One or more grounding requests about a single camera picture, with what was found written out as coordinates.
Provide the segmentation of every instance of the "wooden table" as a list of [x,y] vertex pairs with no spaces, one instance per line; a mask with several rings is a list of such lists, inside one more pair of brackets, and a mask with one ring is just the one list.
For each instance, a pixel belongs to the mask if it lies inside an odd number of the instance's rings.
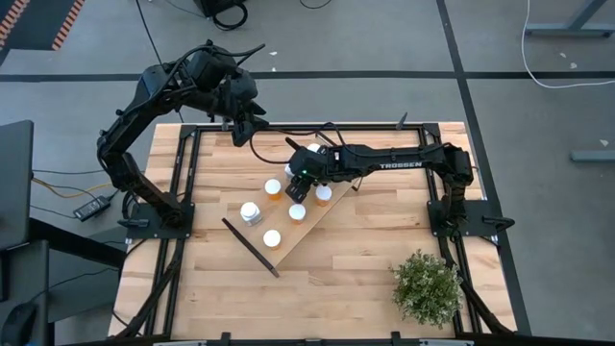
[[[162,190],[169,188],[180,126],[159,124],[154,134],[146,176]],[[463,123],[439,126],[443,142],[471,151]],[[336,140],[335,133],[326,134]],[[418,145],[417,135],[406,131],[343,135],[348,143],[374,148]],[[287,160],[292,149],[283,138],[258,133],[255,148],[267,159]],[[313,137],[293,138],[306,146],[313,142]],[[184,166],[189,154],[188,143]],[[280,169],[259,161],[248,145],[233,147],[229,133],[202,134],[192,199],[194,231],[184,251],[173,339],[219,339],[222,332],[231,332],[233,339],[388,338],[392,331],[402,337],[454,336],[452,326],[438,330],[402,321],[391,303],[395,282],[390,266],[418,249],[439,256],[426,208],[425,170],[376,172],[363,181],[359,192],[349,190],[279,264],[281,277],[276,279],[221,218],[238,212],[245,192],[261,189]],[[477,171],[475,175],[468,199],[482,196]],[[439,179],[437,186],[441,196]],[[476,291],[504,325],[515,329],[496,248],[481,238],[464,239]],[[171,244],[169,258],[173,248]],[[149,294],[158,249],[159,240],[150,239],[127,258],[115,303],[121,318],[130,320]],[[162,329],[165,304],[163,296],[156,333]],[[469,332],[465,308],[462,315]],[[113,319],[110,334],[122,328]]]

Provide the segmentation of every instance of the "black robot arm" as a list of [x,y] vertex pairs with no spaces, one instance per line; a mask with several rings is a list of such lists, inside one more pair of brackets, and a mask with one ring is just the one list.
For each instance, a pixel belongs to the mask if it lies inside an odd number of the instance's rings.
[[266,128],[268,123],[256,116],[265,114],[253,101],[258,95],[256,83],[233,59],[252,55],[263,46],[233,54],[208,41],[175,62],[148,67],[139,78],[133,102],[126,110],[118,110],[111,127],[101,131],[97,157],[111,182],[143,198],[161,217],[162,225],[181,227],[182,208],[176,196],[160,191],[141,174],[126,150],[157,116],[178,111],[182,106],[232,121],[235,146],[242,146],[255,131]]
[[444,182],[443,222],[455,227],[466,218],[465,188],[474,180],[470,155],[450,143],[389,149],[344,144],[314,153],[290,138],[286,142],[296,150],[289,162],[295,176],[286,193],[297,203],[306,198],[312,185],[350,182],[379,170],[429,168]]

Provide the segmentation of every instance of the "white container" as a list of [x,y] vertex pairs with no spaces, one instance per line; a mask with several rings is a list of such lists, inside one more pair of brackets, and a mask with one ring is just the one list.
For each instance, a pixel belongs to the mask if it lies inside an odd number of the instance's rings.
[[313,151],[314,153],[318,153],[318,149],[320,149],[320,144],[311,143],[310,145],[307,146],[307,149],[309,151]]
[[271,250],[278,250],[282,242],[282,235],[276,230],[269,230],[262,236],[262,241]]
[[316,188],[316,204],[320,207],[325,207],[331,200],[332,196],[333,191],[330,187],[319,185]]
[[269,179],[265,183],[265,192],[270,200],[279,200],[282,197],[282,184],[277,179]]
[[294,174],[292,174],[292,171],[290,170],[290,164],[286,164],[286,166],[284,167],[284,173],[286,173],[286,178],[288,180],[291,180],[292,177],[295,176]]
[[239,213],[248,226],[254,226],[262,219],[258,206],[253,202],[244,203]]
[[304,222],[304,218],[306,217],[306,207],[299,204],[292,205],[288,209],[288,215],[294,224],[300,225]]

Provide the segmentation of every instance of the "metal leg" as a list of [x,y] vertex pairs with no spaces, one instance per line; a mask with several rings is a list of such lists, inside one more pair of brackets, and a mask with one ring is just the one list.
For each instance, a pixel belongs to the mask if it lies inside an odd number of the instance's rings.
[[49,247],[54,250],[111,265],[115,268],[121,268],[124,264],[124,258],[126,258],[126,253],[114,247],[74,235],[32,217],[30,218],[30,232],[32,239],[47,240]]
[[567,23],[528,24],[526,35],[569,35],[610,37],[615,26],[607,24],[587,24],[587,21],[604,5],[606,0],[587,0]]
[[615,162],[615,150],[575,150],[570,152],[574,162]]

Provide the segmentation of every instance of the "potted plant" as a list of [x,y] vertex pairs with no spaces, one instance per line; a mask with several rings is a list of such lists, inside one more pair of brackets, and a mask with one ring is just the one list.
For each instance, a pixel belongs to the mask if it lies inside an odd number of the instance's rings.
[[447,267],[444,259],[418,250],[391,270],[398,281],[393,303],[403,319],[413,317],[419,324],[429,323],[442,329],[461,309],[461,279],[457,268]]

